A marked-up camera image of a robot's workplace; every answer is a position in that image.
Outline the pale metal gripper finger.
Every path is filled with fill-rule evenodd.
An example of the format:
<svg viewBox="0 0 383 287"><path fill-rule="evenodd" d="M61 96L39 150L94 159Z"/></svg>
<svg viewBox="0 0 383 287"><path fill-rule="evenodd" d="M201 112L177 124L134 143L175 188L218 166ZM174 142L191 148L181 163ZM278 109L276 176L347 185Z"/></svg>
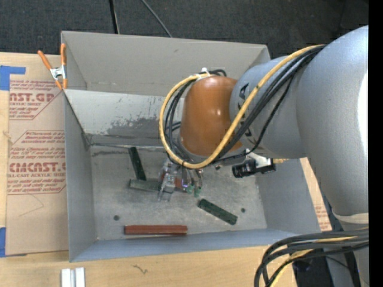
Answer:
<svg viewBox="0 0 383 287"><path fill-rule="evenodd" d="M167 184L166 176L163 175L162 180L161 180L161 185L159 187L159 192L158 192L158 195L157 195L157 200L158 201L161 201L162 198L163 198L164 191L165 191L165 188L166 188L166 184Z"/></svg>
<svg viewBox="0 0 383 287"><path fill-rule="evenodd" d="M174 190L175 190L174 178L168 178L167 180L164 181L163 198L166 201L170 201Z"/></svg>

